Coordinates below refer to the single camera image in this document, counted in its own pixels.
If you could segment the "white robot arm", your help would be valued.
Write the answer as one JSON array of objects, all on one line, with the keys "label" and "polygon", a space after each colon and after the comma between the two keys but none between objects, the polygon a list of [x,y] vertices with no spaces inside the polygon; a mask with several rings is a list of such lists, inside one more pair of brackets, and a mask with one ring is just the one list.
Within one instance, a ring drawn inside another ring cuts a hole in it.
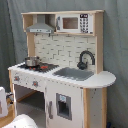
[{"label": "white robot arm", "polygon": [[[0,118],[8,114],[8,105],[6,102],[6,93],[3,87],[0,87]],[[17,116],[11,123],[3,128],[38,128],[35,121],[28,115],[21,114]]]}]

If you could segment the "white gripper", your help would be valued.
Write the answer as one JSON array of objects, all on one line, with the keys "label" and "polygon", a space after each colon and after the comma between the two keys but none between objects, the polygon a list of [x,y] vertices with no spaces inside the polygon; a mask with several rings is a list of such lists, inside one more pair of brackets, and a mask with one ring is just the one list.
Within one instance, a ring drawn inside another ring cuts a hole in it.
[{"label": "white gripper", "polygon": [[8,107],[6,102],[6,93],[3,87],[0,87],[0,118],[7,116]]}]

